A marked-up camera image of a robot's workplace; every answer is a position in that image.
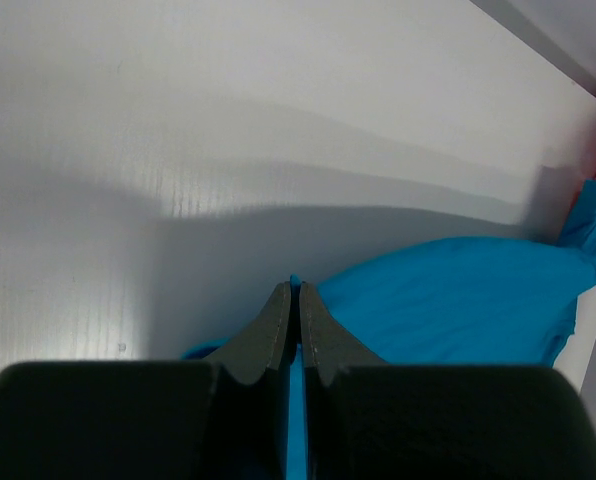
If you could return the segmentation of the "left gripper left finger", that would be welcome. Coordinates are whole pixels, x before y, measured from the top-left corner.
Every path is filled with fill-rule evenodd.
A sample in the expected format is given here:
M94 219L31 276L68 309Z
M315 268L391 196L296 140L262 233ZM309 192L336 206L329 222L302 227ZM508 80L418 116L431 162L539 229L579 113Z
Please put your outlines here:
M292 289L200 360L0 372L0 479L282 479Z

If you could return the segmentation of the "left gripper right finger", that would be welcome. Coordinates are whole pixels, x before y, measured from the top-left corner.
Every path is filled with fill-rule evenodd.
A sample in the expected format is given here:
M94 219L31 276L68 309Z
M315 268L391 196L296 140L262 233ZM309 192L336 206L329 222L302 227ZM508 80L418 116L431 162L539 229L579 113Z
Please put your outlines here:
M311 479L596 479L596 433L556 370L393 365L303 284Z

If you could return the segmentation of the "teal blue t shirt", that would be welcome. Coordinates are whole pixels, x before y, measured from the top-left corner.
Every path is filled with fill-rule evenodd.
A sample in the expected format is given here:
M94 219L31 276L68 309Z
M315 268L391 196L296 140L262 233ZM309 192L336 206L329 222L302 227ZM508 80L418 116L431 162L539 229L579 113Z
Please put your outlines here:
M292 278L286 475L307 475L299 318ZM313 285L331 316L382 360L404 366L555 370L579 297L596 287L596 180L583 185L553 245L461 237L359 264Z

